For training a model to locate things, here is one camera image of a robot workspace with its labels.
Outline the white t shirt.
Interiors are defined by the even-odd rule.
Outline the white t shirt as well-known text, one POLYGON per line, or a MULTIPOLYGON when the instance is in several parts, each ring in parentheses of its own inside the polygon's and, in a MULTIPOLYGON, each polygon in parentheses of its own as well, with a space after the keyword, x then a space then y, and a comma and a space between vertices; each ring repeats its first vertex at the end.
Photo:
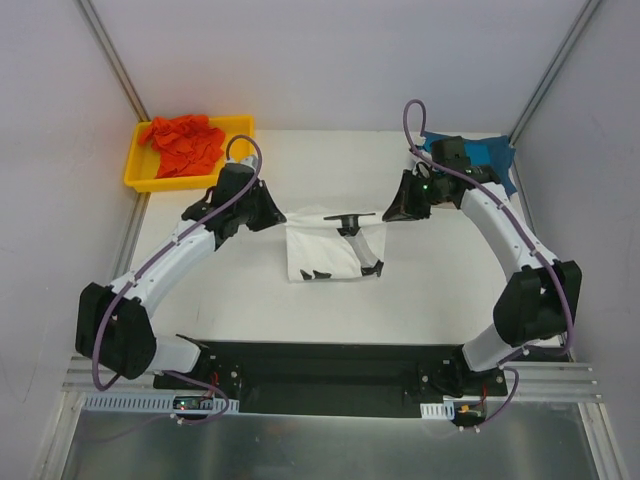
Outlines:
POLYGON ((379 212, 295 212, 287 215, 287 274, 291 282, 379 277, 387 225, 379 212))

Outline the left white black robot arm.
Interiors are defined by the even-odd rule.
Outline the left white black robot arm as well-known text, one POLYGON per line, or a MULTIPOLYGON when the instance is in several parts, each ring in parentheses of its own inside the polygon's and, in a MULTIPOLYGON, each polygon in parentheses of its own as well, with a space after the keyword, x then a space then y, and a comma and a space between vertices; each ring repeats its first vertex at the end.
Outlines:
POLYGON ((158 336, 152 318, 164 297, 195 266, 217 252, 241 227, 258 232, 286 221, 259 179, 261 163, 250 155, 229 160, 216 185, 189 206, 176 228, 136 269, 106 286, 90 283, 80 294, 75 349, 117 377, 176 371, 188 388, 211 377, 203 349, 179 335, 158 336))

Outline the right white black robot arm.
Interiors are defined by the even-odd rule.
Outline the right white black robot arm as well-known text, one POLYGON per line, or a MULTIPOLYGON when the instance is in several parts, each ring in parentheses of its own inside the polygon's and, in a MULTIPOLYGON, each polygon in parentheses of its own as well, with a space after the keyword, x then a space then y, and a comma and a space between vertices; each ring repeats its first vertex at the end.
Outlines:
POLYGON ((582 272, 537 239, 513 208, 499 175, 489 165, 473 164, 461 137, 438 140, 429 149, 412 144, 409 151, 415 165, 403 171, 384 221, 427 219, 432 207, 451 203, 483 235, 506 279, 490 326, 456 347, 431 376, 442 392, 473 394, 486 373, 527 352, 544 352, 544 340, 572 336, 582 272))

